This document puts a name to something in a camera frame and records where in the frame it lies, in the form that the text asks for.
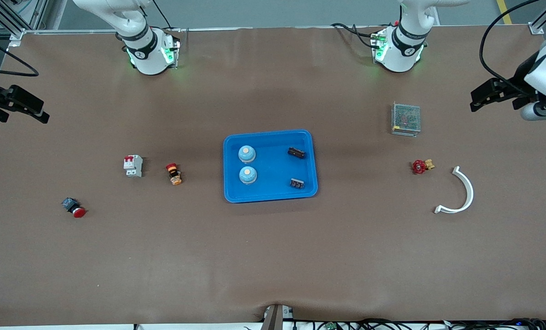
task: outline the brown table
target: brown table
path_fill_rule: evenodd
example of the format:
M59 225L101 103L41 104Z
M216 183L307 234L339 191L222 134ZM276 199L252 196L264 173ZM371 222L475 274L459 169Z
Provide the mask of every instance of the brown table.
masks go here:
M0 85L43 98L51 120L0 123L0 325L255 321L271 303L302 319L546 319L546 121L509 102L470 112L490 77L483 31L434 28L401 74L334 29L193 32L157 77L113 35L26 35L14 52L41 75ZM497 27L485 56L510 76L541 40ZM418 138L390 134L393 102L422 108ZM225 201L223 139L297 128L317 196ZM133 153L143 178L122 170ZM436 215L464 203L456 165L474 202Z

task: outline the blue tray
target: blue tray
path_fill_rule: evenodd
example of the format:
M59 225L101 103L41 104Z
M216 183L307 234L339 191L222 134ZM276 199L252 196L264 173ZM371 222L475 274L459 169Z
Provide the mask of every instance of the blue tray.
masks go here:
M238 159L238 149L249 145L257 157L249 164ZM287 153L289 147L306 153L304 159ZM244 184L238 178L240 169L251 166L257 181ZM291 178L304 181L303 189L289 185ZM231 203L286 200L314 196L317 192L316 163L311 134L306 130L282 130L234 134L224 140L224 196Z

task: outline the white curved handle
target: white curved handle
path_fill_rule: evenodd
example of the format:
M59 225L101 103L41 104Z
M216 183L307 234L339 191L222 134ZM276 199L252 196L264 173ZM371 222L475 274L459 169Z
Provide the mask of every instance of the white curved handle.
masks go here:
M464 184L464 187L466 188L466 202L459 209L449 209L443 205L438 205L434 213L439 213L439 212L458 213L460 211L464 211L465 209L468 209L468 207L472 203L472 198L475 195L475 191L473 190L472 184L470 183L466 175L460 172L460 166L457 166L453 169L453 175L457 176L462 181L462 183Z

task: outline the yellow floor stripe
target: yellow floor stripe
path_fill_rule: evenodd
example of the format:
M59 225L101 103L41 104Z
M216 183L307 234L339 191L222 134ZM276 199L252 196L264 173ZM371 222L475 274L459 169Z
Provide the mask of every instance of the yellow floor stripe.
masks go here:
M505 5L505 0L497 0L497 6L499 6L499 10L501 12L505 12L507 10L507 5ZM503 16L503 23L513 24L511 23L511 17L509 17L509 14Z

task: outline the metal power supply unit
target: metal power supply unit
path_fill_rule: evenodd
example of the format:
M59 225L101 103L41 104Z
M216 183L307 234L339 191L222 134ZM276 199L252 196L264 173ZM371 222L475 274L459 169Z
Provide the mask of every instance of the metal power supply unit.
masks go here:
M420 107L393 104L391 111L391 130L393 134L417 137L420 128Z

